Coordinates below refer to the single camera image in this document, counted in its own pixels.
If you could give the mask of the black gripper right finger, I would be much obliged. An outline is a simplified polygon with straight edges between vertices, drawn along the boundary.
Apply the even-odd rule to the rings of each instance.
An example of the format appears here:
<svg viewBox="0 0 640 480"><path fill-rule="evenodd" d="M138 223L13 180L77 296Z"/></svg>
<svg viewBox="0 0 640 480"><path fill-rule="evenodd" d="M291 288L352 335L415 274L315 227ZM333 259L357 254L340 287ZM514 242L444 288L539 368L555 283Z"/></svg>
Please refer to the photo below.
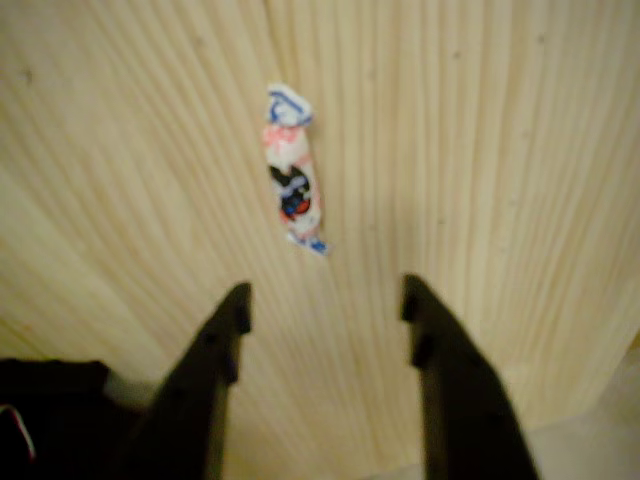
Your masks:
<svg viewBox="0 0 640 480"><path fill-rule="evenodd" d="M403 277L401 319L419 371L426 479L537 479L517 415L492 365L419 276Z"/></svg>

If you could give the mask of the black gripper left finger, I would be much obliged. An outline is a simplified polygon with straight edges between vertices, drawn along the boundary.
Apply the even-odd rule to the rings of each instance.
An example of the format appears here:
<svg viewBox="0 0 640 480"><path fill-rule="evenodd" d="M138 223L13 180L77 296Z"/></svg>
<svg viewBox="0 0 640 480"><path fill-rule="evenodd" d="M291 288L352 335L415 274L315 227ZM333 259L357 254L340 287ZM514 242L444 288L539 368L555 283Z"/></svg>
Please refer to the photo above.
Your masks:
<svg viewBox="0 0 640 480"><path fill-rule="evenodd" d="M126 479L220 479L230 387L251 331L252 287L234 285L203 323L124 446Z"/></svg>

